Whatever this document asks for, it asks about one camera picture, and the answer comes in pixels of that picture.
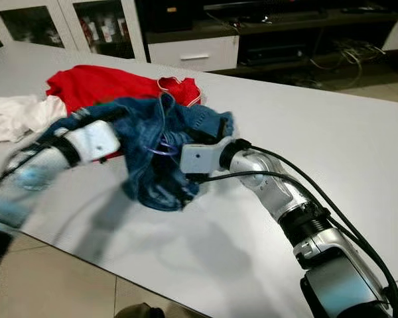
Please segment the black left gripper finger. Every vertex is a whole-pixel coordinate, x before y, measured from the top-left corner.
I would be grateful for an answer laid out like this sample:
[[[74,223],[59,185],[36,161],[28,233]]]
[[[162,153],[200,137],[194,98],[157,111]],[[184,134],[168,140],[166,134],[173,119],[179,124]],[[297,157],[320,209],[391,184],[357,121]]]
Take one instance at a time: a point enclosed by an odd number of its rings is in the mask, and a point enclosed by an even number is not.
[[[96,121],[112,122],[126,116],[127,110],[123,106],[96,106],[78,110],[78,127],[86,127]]]

